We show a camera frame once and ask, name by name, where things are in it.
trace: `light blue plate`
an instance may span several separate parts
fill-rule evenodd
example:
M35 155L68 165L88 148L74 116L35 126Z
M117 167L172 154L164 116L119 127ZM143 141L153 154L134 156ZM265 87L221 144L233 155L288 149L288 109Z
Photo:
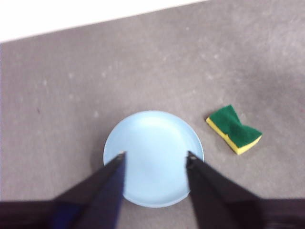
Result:
M127 151L124 197L137 205L160 208L178 203L189 193L188 150L203 160L200 140L185 121L166 112L144 111L123 119L111 131L104 164Z

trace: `floor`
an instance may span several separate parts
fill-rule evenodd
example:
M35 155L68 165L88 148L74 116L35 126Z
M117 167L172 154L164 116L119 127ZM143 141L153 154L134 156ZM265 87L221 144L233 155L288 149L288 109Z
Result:
M102 164L124 117L162 110L205 161L263 198L305 197L305 2L212 0L1 44L1 200L52 198ZM204 122L263 132L237 156ZM124 201L119 229L193 229L190 199Z

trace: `white wall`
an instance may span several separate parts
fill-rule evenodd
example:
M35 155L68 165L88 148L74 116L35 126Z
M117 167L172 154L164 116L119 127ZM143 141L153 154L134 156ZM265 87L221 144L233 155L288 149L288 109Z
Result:
M0 42L198 0L0 0Z

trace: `green sponge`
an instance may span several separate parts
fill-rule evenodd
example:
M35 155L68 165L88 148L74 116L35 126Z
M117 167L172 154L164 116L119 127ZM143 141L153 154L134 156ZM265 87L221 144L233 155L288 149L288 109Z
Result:
M232 105L214 112L206 122L238 155L253 147L262 137L260 131L239 121Z

